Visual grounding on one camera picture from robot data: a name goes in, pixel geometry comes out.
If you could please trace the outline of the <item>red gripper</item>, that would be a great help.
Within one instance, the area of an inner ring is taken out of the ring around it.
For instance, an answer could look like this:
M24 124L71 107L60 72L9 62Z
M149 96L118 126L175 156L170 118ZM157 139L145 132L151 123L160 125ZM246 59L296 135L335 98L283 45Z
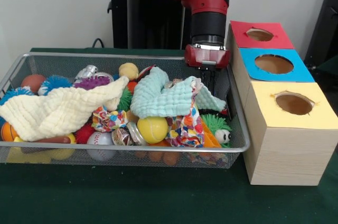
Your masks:
M230 62L230 51L223 46L188 44L184 51L184 59L190 67L212 67L215 69L201 69L202 83L209 88L213 95L217 91L218 69L226 68Z

